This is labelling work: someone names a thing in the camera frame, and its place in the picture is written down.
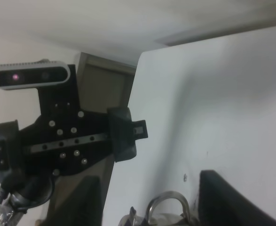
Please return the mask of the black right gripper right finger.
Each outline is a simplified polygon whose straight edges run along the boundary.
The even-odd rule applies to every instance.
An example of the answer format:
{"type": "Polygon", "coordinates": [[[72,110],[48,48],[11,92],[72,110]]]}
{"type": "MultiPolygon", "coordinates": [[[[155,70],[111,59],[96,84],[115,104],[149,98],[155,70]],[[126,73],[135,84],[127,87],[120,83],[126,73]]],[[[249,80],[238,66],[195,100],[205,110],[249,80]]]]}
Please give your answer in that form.
{"type": "Polygon", "coordinates": [[[200,172],[198,217],[203,226],[276,226],[214,170],[200,172]]]}

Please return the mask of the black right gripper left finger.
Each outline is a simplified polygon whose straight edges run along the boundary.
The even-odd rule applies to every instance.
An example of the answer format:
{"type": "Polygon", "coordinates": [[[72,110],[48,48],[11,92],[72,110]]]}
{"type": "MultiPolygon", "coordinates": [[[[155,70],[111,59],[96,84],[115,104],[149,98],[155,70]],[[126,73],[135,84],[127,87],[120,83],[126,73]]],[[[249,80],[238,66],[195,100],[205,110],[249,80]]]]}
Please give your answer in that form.
{"type": "Polygon", "coordinates": [[[44,226],[100,226],[103,218],[101,182],[85,177],[71,195],[47,218],[44,226]]]}

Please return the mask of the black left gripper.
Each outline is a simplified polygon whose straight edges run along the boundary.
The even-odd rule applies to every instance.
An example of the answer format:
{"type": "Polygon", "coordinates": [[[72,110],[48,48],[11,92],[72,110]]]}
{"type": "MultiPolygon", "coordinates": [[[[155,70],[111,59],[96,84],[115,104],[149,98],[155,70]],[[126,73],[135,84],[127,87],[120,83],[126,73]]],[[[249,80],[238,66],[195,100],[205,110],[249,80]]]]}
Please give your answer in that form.
{"type": "Polygon", "coordinates": [[[41,115],[19,133],[18,121],[0,123],[0,183],[23,181],[28,175],[58,170],[61,176],[82,172],[109,155],[115,162],[137,155],[135,142],[147,138],[144,120],[133,121],[128,107],[105,113],[83,110],[76,71],[61,85],[38,88],[41,115]]]}

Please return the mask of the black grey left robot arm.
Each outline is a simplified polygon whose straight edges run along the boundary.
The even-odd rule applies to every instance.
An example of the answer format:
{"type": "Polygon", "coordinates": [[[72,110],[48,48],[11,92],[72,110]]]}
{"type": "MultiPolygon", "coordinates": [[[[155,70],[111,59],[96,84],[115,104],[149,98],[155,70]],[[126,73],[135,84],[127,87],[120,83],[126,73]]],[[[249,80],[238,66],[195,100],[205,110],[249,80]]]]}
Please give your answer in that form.
{"type": "Polygon", "coordinates": [[[0,89],[38,91],[40,116],[19,129],[0,123],[0,226],[16,225],[31,208],[46,203],[56,180],[113,155],[136,156],[136,140],[148,137],[146,122],[127,107],[105,113],[80,107],[74,65],[61,61],[0,65],[0,89]]]}

